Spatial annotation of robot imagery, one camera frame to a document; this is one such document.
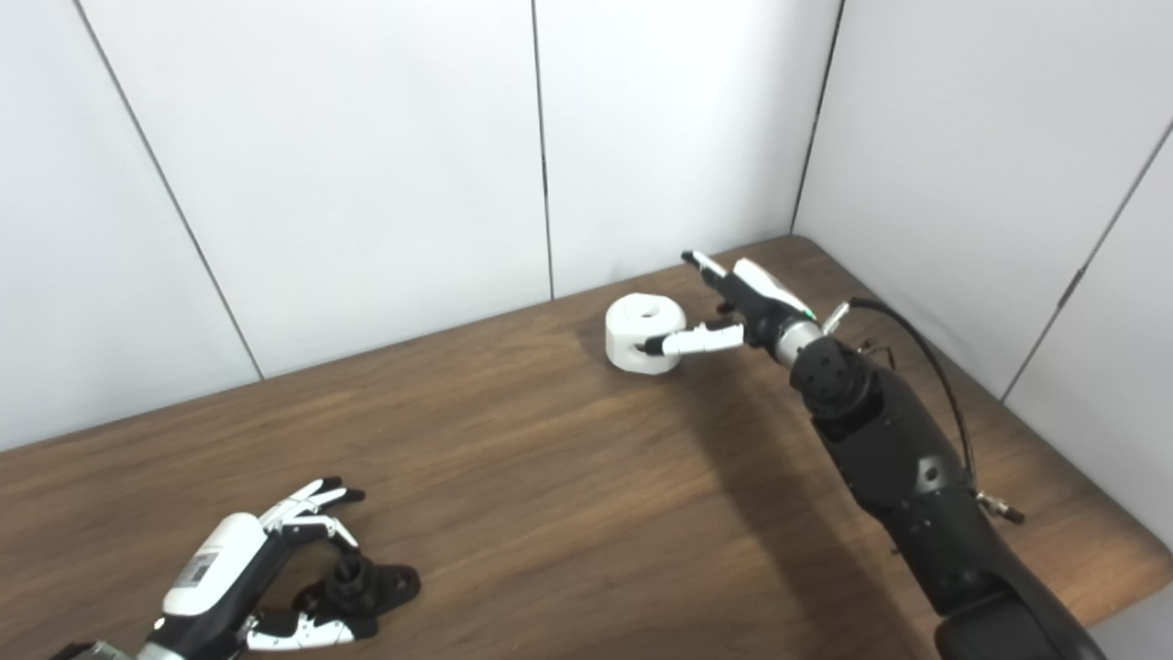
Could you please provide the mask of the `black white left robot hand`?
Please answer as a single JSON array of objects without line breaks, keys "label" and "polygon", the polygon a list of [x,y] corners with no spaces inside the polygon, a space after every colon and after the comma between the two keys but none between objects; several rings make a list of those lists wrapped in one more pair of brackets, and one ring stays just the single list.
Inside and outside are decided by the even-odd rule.
[{"label": "black white left robot hand", "polygon": [[307,606],[269,613],[258,608],[298,547],[331,542],[346,558],[357,556],[355,535],[327,511],[364,498],[360,489],[327,477],[312,479],[264,513],[228,515],[172,581],[136,656],[239,659],[248,652],[289,653],[377,637],[374,617]]}]

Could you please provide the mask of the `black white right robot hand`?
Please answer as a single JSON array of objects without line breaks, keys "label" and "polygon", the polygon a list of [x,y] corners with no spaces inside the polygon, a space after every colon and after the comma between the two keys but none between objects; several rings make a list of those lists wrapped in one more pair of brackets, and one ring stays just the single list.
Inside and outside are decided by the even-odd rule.
[{"label": "black white right robot hand", "polygon": [[766,351],[789,369],[808,343],[823,336],[809,306],[754,260],[739,258],[732,268],[724,268],[696,250],[684,251],[680,259],[721,298],[721,319],[643,339],[633,346],[642,354],[674,358],[747,346]]}]

